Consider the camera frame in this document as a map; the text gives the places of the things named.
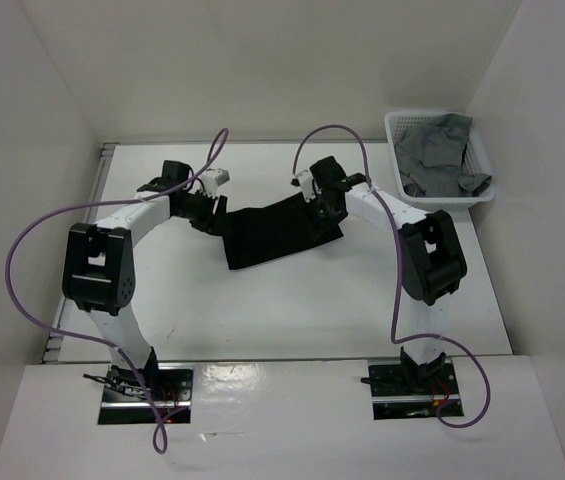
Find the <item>black skirt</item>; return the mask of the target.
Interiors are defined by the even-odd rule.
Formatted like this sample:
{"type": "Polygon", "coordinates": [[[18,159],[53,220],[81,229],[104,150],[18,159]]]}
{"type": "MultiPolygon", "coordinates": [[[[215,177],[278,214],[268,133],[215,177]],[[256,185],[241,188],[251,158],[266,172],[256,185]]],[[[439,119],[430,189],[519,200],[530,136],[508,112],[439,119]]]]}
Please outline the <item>black skirt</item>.
{"type": "Polygon", "coordinates": [[[229,212],[224,224],[225,257],[232,271],[301,253],[344,236],[338,224],[317,228],[301,193],[265,207],[229,212]]]}

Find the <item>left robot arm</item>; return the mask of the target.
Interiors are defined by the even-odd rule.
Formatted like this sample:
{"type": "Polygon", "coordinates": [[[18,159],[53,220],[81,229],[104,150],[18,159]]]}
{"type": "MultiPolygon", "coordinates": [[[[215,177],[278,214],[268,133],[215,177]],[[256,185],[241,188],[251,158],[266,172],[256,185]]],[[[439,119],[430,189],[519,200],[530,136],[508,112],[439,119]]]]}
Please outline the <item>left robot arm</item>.
{"type": "Polygon", "coordinates": [[[133,202],[95,223],[76,223],[68,233],[62,292],[95,324],[112,359],[108,381],[125,384],[142,400],[160,390],[157,354],[141,333],[131,301],[136,290],[134,247],[155,227],[183,218],[218,236],[228,199],[219,188],[224,169],[198,175],[182,162],[166,160],[161,175],[140,186],[133,202]]]}

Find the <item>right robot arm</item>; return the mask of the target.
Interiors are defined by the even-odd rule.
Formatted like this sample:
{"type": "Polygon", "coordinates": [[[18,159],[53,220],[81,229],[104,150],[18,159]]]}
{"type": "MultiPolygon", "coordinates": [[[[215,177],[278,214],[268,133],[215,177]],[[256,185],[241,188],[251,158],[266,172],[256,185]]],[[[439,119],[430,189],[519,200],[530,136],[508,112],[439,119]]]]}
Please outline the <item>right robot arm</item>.
{"type": "Polygon", "coordinates": [[[407,302],[409,333],[398,339],[393,320],[391,342],[400,347],[403,387],[412,393],[425,391],[443,368],[449,299],[468,270],[451,216],[412,207],[361,173],[347,175],[334,157],[295,174],[293,184],[300,188],[317,231],[352,215],[394,237],[400,268],[396,299],[407,302]]]}

